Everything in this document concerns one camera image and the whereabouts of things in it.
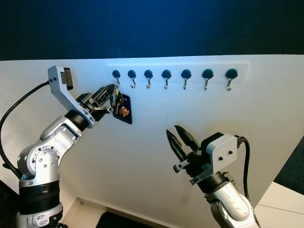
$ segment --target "floor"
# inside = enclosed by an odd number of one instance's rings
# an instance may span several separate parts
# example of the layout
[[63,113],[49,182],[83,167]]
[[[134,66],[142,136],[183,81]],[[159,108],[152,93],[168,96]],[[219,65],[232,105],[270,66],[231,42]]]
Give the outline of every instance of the floor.
[[[105,208],[76,199],[64,223],[70,228],[95,228]],[[304,196],[273,182],[255,208],[262,228],[303,228]]]

